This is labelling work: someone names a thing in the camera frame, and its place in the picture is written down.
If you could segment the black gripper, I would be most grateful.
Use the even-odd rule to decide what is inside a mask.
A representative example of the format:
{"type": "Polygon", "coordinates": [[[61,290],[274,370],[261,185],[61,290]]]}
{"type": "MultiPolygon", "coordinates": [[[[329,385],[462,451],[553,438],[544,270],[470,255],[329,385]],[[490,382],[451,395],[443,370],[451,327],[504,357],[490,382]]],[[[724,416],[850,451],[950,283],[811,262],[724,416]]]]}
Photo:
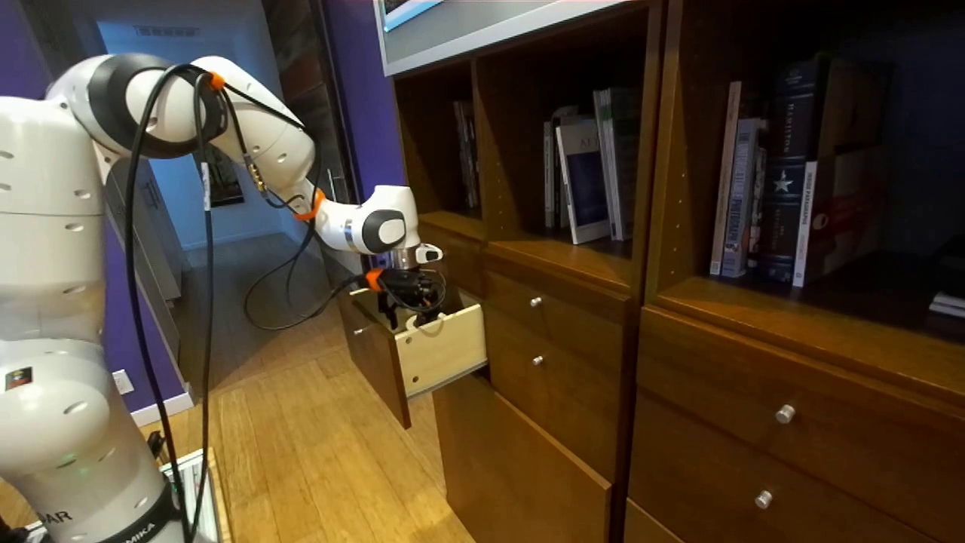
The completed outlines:
{"type": "Polygon", "coordinates": [[[378,267],[365,274],[365,287],[378,296],[378,307],[395,320],[410,310],[417,320],[435,320],[446,298],[446,281],[438,274],[443,252],[422,243],[413,252],[413,267],[378,267]]]}

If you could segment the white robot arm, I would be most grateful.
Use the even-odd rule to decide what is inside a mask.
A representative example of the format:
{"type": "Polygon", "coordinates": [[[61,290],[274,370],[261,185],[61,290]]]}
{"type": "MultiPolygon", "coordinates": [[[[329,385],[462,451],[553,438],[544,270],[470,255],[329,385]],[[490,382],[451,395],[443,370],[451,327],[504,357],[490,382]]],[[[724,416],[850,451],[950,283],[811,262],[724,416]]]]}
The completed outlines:
{"type": "Polygon", "coordinates": [[[417,199],[380,185],[338,202],[311,181],[313,136],[244,67],[209,55],[98,55],[40,98],[0,99],[0,474],[50,543],[191,543],[180,477],[156,465],[106,357],[106,245],[160,252],[116,205],[149,159],[249,168],[258,189],[345,255],[413,270],[417,199]]]}

